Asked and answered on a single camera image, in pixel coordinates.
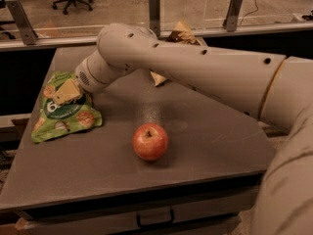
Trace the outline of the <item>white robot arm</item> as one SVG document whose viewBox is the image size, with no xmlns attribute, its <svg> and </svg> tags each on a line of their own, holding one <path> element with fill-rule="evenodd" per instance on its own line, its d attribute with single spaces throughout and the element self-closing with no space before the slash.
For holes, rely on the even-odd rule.
<svg viewBox="0 0 313 235">
<path fill-rule="evenodd" d="M 138 69 L 284 130 L 288 139 L 263 177 L 251 235 L 313 235 L 313 61 L 164 42 L 149 29 L 111 23 L 75 73 L 94 92 Z"/>
</svg>

